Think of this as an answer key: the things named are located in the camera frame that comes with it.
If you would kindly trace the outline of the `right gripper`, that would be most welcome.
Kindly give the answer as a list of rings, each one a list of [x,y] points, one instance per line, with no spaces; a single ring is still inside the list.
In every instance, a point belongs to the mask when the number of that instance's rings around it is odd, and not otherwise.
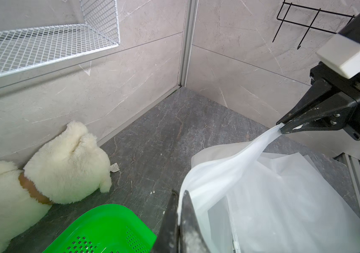
[[[281,133],[344,130],[360,141],[360,74],[346,79],[320,62],[310,78],[306,94],[276,123]]]

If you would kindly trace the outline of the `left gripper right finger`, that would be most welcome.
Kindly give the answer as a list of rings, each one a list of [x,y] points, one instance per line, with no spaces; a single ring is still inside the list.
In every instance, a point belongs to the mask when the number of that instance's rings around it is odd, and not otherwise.
[[[183,194],[179,222],[179,252],[209,253],[209,248],[201,233],[188,191]]]

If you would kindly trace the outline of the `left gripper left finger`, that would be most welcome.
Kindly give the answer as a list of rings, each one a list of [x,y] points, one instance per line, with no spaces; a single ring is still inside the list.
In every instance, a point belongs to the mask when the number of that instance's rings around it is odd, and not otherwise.
[[[162,220],[162,225],[151,253],[177,253],[179,249],[178,228],[178,202],[179,194],[171,192],[171,196]]]

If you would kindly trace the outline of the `clear zip-top bag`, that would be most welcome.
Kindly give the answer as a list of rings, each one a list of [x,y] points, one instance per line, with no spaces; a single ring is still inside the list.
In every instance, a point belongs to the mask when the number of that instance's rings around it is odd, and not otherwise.
[[[360,253],[360,218],[300,153],[266,153],[277,125],[251,142],[216,145],[191,159],[190,195],[213,253]]]

